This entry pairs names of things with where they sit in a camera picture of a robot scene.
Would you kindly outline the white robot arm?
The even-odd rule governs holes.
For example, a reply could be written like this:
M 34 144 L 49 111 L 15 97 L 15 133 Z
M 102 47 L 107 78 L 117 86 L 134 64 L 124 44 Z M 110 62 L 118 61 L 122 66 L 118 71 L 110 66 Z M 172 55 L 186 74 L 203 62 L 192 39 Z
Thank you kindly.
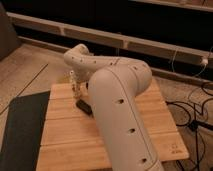
M 135 102 L 151 84 L 148 64 L 95 56 L 83 44 L 66 51 L 64 61 L 77 84 L 88 84 L 89 104 L 113 171 L 164 171 Z

